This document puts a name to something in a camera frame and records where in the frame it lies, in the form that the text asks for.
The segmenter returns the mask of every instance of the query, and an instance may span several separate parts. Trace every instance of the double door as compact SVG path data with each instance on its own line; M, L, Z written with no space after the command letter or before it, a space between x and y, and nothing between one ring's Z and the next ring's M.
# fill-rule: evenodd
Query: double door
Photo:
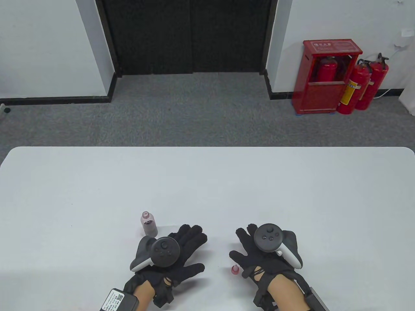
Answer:
M271 0L101 0L122 73L258 72Z

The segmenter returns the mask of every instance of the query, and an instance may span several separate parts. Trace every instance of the fire extinguisher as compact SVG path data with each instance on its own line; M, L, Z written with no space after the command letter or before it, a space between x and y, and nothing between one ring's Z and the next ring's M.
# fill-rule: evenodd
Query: fire extinguisher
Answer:
M337 72L337 61L334 56L329 56L321 60L317 72L317 82L334 81Z
M362 98L357 102L356 109L366 110L369 108L370 103L378 92L383 80L386 77L386 74L389 71L389 66L385 63L388 61L387 57L383 57L382 53L379 53L378 59L370 63L370 68L372 69L372 77L369 82L369 86L366 89L366 92L363 94Z
M338 112L341 114L351 114L353 112L358 100L366 91L371 76L370 61L359 59L347 83L343 98L337 107Z

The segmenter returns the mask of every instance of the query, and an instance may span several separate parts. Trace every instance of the bottle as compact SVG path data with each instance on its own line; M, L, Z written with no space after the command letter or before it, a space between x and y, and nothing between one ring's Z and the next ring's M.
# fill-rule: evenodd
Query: bottle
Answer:
M155 238L159 233L157 231L156 222L154 221L154 216L147 211L141 215L141 224L143 225L144 233L147 236Z
M239 267L238 267L238 265L232 266L231 272L232 272L233 275L239 274Z

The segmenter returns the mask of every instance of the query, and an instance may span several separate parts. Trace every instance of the small pink cap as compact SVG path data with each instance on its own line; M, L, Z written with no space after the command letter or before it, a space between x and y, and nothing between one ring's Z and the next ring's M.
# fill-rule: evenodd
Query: small pink cap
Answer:
M239 267L238 267L238 265L234 265L234 266L232 266L231 272L232 272L232 274L234 274L234 275L239 274Z

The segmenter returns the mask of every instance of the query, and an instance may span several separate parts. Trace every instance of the black glove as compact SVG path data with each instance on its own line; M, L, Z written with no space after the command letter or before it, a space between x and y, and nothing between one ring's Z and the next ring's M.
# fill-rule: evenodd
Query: black glove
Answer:
M133 294L139 285L149 281L156 292L154 304L159 308L166 302L171 303L173 301L172 287L176 287L184 280L194 277L205 270L205 266L202 263L184 266L195 250L208 240L206 234L202 233L200 226L191 228L189 225L182 225L177 233L171 233L168 236L175 239L180 246L178 260L166 268L149 265L137 271L124 286L124 292ZM166 285L164 279L170 283L170 286Z
M278 306L273 305L274 299L268 293L269 283L278 274L283 274L289 279L296 279L294 277L296 273L294 272L294 268L275 252L266 253L256 246L254 234L257 229L258 227L254 224L248 225L247 231L249 234L242 228L237 229L236 235L248 255L244 256L233 250L229 253L229 257L244 269L242 273L244 278L250 277L258 285L258 291L254 298L255 305L263 308L265 311L270 311L277 309ZM256 281L254 279L255 275L261 274L262 272L264 274L261 279Z

